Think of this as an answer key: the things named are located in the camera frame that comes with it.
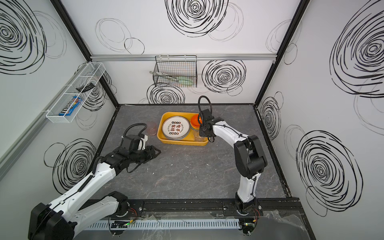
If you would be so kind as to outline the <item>pink translucent cup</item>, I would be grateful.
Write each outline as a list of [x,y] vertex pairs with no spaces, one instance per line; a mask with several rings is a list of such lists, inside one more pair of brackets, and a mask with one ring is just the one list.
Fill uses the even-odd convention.
[[158,125],[155,122],[148,122],[147,123],[147,133],[150,136],[155,136],[158,131]]

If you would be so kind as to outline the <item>orange bowl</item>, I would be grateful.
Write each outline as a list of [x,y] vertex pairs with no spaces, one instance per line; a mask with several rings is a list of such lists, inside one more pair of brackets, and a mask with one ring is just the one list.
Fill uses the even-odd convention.
[[199,116],[199,114],[195,114],[192,116],[191,120],[190,120],[190,123],[191,125],[194,127],[194,128],[199,128],[200,127],[200,123],[199,121],[201,121],[201,117]]

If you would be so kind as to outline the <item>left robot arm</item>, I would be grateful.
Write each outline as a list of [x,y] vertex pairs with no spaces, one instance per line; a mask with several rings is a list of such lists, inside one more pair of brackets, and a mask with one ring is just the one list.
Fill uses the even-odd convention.
[[117,191],[86,208],[83,205],[130,164],[139,167],[160,155],[161,151],[155,146],[146,146],[147,139],[144,134],[123,137],[120,145],[101,157],[80,182],[48,205],[35,206],[31,211],[28,239],[72,240],[104,217],[124,217],[131,212],[127,196]]

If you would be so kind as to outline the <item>clear glass cup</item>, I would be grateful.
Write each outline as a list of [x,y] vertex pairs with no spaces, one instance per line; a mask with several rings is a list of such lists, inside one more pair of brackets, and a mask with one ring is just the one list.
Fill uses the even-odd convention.
[[205,137],[201,137],[200,136],[200,129],[197,128],[193,128],[193,134],[194,134],[194,139],[196,142],[204,142],[205,141]]

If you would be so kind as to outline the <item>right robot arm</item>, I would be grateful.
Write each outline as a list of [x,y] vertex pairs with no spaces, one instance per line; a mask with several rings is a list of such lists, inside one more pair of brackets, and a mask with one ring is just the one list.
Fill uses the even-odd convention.
[[257,183],[268,165],[260,139],[235,130],[222,118],[214,118],[209,109],[199,110],[198,124],[201,137],[209,140],[219,137],[233,147],[236,168],[241,175],[235,205],[239,214],[247,215],[258,204]]

